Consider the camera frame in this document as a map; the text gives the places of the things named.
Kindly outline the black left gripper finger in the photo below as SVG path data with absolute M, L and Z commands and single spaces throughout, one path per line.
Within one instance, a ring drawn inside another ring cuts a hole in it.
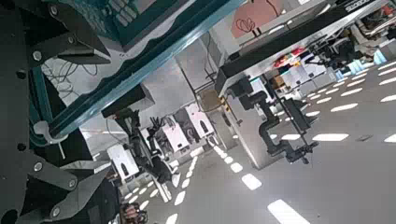
M 53 206 L 44 206 L 18 218 L 18 224 L 41 224 L 76 215 L 106 178 L 110 163 L 105 161 L 75 161 L 56 167 L 31 152 L 21 154 L 26 174 L 68 192 Z
M 21 13 L 28 63 L 50 58 L 74 64 L 107 64 L 110 53 L 85 17 L 68 4 L 43 0 L 12 0 Z

